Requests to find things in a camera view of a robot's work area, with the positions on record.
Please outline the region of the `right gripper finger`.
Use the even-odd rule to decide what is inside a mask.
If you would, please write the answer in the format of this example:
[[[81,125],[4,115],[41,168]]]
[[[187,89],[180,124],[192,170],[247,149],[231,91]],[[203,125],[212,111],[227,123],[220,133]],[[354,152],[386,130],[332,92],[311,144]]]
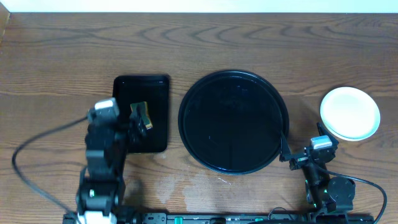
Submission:
[[[290,151],[289,144],[286,140],[285,134],[281,131],[280,132],[280,155],[279,161],[280,162],[287,162],[290,161],[292,158],[292,154]]]
[[[334,138],[320,122],[317,122],[317,129],[319,136],[328,136],[330,139]]]

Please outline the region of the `yellow green scrub sponge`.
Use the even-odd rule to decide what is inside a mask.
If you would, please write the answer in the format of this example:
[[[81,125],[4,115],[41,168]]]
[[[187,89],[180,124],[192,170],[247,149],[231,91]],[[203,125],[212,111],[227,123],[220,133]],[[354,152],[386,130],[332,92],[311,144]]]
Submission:
[[[142,123],[146,129],[153,128],[152,121],[149,116],[148,105],[146,101],[130,104],[131,115],[130,119]]]

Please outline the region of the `mint plate front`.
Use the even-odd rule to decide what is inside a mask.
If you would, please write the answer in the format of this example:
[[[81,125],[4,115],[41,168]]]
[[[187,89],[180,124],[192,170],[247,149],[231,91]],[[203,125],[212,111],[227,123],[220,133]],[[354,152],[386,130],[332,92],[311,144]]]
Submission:
[[[323,97],[320,117],[329,132],[346,141],[371,137],[381,123],[376,102],[364,91],[350,86],[335,88]]]

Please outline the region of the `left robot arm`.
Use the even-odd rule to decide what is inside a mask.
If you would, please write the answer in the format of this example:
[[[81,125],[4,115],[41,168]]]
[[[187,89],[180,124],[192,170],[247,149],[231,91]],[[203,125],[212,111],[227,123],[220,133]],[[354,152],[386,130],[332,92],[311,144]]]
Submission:
[[[152,127],[147,103],[130,105],[129,121],[119,119],[116,105],[88,112],[85,137],[87,166],[80,173],[76,223],[142,223],[142,215],[122,205],[124,163],[129,147]]]

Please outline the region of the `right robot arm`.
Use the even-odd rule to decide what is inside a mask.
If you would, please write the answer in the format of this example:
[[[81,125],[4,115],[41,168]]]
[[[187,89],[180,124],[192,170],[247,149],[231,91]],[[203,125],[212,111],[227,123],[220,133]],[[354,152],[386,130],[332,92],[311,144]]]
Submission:
[[[290,170],[301,170],[305,177],[306,198],[323,213],[344,213],[353,209],[355,183],[346,177],[330,177],[326,164],[335,158],[339,142],[317,123],[318,137],[311,138],[303,152],[292,153],[281,135],[279,160],[289,162]]]

